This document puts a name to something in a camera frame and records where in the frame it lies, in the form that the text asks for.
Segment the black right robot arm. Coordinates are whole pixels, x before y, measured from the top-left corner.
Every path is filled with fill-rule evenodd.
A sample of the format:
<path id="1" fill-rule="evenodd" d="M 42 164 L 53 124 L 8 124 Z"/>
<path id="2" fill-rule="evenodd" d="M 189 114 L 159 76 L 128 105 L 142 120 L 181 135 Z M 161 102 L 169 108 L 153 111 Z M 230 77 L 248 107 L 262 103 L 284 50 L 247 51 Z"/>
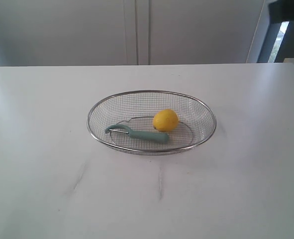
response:
<path id="1" fill-rule="evenodd" d="M 294 21 L 294 0 L 277 0 L 268 5 L 270 23 Z"/>

